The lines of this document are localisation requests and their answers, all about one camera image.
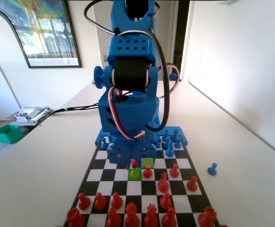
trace green container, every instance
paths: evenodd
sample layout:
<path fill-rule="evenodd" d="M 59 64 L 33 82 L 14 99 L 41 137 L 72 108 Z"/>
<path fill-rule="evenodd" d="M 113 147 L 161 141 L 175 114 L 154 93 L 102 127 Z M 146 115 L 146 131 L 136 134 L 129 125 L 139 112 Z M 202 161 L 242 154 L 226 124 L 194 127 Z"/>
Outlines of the green container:
<path fill-rule="evenodd" d="M 0 128 L 0 142 L 13 144 L 24 137 L 19 126 L 5 125 Z"/>

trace blue pawn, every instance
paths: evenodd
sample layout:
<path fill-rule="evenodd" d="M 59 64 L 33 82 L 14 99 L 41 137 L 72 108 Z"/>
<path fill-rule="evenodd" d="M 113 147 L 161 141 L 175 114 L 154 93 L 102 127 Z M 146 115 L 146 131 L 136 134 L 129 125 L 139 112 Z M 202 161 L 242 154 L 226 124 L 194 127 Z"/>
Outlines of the blue pawn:
<path fill-rule="evenodd" d="M 166 142 L 163 144 L 165 148 L 168 148 L 169 141 L 170 141 L 170 138 L 167 137 Z"/>
<path fill-rule="evenodd" d="M 160 144 L 160 138 L 156 137 L 156 148 L 160 148 L 161 144 Z"/>
<path fill-rule="evenodd" d="M 172 156 L 174 155 L 174 151 L 173 151 L 172 145 L 173 145 L 173 142 L 172 142 L 172 141 L 169 141 L 169 147 L 168 147 L 168 149 L 165 151 L 165 154 L 166 154 L 166 156 L 168 156 L 168 157 L 172 157 Z"/>
<path fill-rule="evenodd" d="M 169 136 L 168 136 L 168 129 L 166 129 L 165 134 L 164 134 L 163 137 L 162 137 L 162 141 L 166 141 L 166 138 L 167 138 L 167 137 L 169 137 Z"/>
<path fill-rule="evenodd" d="M 101 145 L 101 148 L 104 149 L 104 150 L 106 150 L 108 148 L 109 143 L 106 143 L 106 138 L 103 138 L 102 142 L 103 143 Z"/>
<path fill-rule="evenodd" d="M 174 147 L 177 148 L 177 149 L 181 148 L 180 137 L 177 138 L 177 141 L 174 144 Z"/>
<path fill-rule="evenodd" d="M 216 167 L 217 167 L 217 164 L 215 162 L 212 163 L 212 167 L 208 168 L 208 173 L 212 176 L 215 176 L 217 174 Z"/>
<path fill-rule="evenodd" d="M 174 130 L 173 130 L 173 135 L 172 135 L 172 137 L 171 137 L 171 140 L 172 140 L 172 142 L 174 142 L 174 143 L 177 142 L 177 138 L 178 138 L 177 134 L 179 134 L 179 130 L 178 130 L 178 129 L 174 129 Z"/>

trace table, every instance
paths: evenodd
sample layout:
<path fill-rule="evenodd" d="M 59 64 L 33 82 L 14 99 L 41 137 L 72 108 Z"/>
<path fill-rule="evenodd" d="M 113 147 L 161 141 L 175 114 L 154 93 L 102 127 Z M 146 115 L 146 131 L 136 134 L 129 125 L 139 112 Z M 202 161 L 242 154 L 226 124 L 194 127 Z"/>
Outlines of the table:
<path fill-rule="evenodd" d="M 103 92 L 90 84 L 65 106 L 91 105 Z M 168 125 L 182 127 L 220 224 L 275 227 L 275 151 L 188 82 L 171 95 Z M 0 227 L 62 226 L 100 128 L 97 110 L 57 113 L 1 157 Z M 216 176 L 207 173 L 213 162 Z"/>

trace framed picture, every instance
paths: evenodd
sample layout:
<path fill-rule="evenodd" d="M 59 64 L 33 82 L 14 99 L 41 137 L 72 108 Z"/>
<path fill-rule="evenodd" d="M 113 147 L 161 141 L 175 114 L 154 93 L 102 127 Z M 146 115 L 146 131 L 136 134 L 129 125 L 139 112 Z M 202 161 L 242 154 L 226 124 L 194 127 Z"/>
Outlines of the framed picture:
<path fill-rule="evenodd" d="M 29 68 L 82 67 L 66 0 L 0 0 Z"/>

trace red pawn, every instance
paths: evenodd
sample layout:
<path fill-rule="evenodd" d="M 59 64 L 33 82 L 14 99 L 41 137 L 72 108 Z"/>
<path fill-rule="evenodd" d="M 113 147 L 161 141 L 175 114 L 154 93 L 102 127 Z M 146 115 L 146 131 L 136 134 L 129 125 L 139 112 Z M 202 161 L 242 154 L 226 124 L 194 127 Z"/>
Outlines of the red pawn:
<path fill-rule="evenodd" d="M 187 187 L 190 191 L 195 192 L 198 189 L 198 185 L 196 184 L 198 178 L 196 176 L 191 177 L 191 181 L 187 182 Z"/>
<path fill-rule="evenodd" d="M 85 194 L 83 192 L 81 192 L 79 194 L 79 208 L 81 210 L 86 210 L 88 209 L 89 205 L 90 205 L 90 198 L 85 196 Z"/>
<path fill-rule="evenodd" d="M 163 209 L 168 209 L 171 206 L 170 194 L 165 192 L 164 196 L 160 199 L 160 205 Z"/>
<path fill-rule="evenodd" d="M 155 205 L 149 204 L 147 207 L 147 215 L 144 218 L 144 227 L 158 227 L 158 220 L 156 218 L 156 207 Z"/>
<path fill-rule="evenodd" d="M 118 210 L 123 204 L 123 199 L 120 197 L 118 192 L 113 194 L 113 200 L 111 202 L 111 206 Z"/>
<path fill-rule="evenodd" d="M 132 159 L 131 160 L 131 165 L 132 165 L 132 168 L 137 168 L 138 162 L 135 159 Z"/>
<path fill-rule="evenodd" d="M 160 192 L 165 193 L 169 190 L 169 184 L 167 183 L 167 173 L 162 172 L 161 180 L 159 181 L 158 185 L 158 190 Z"/>
<path fill-rule="evenodd" d="M 69 223 L 69 227 L 84 227 L 85 224 L 85 218 L 77 208 L 68 211 L 66 221 Z"/>
<path fill-rule="evenodd" d="M 106 206 L 107 200 L 102 196 L 100 192 L 95 195 L 95 208 L 98 210 L 103 210 Z"/>
<path fill-rule="evenodd" d="M 122 224 L 122 219 L 115 211 L 115 208 L 111 207 L 108 210 L 108 220 L 106 223 L 107 227 L 120 227 Z"/>
<path fill-rule="evenodd" d="M 212 207 L 206 207 L 203 214 L 198 217 L 198 223 L 200 227 L 214 227 L 216 221 L 216 212 Z"/>
<path fill-rule="evenodd" d="M 179 176 L 179 171 L 178 171 L 179 165 L 177 163 L 173 164 L 173 168 L 170 170 L 170 175 L 174 178 Z"/>
<path fill-rule="evenodd" d="M 146 169 L 144 170 L 144 177 L 150 178 L 151 176 L 152 176 L 152 171 L 150 167 L 146 167 Z"/>
<path fill-rule="evenodd" d="M 176 227 L 175 209 L 173 207 L 169 207 L 167 214 L 163 216 L 162 225 L 163 227 Z"/>
<path fill-rule="evenodd" d="M 128 217 L 125 221 L 125 227 L 139 227 L 139 219 L 136 215 L 137 206 L 132 202 L 128 203 L 126 206 L 126 212 Z"/>

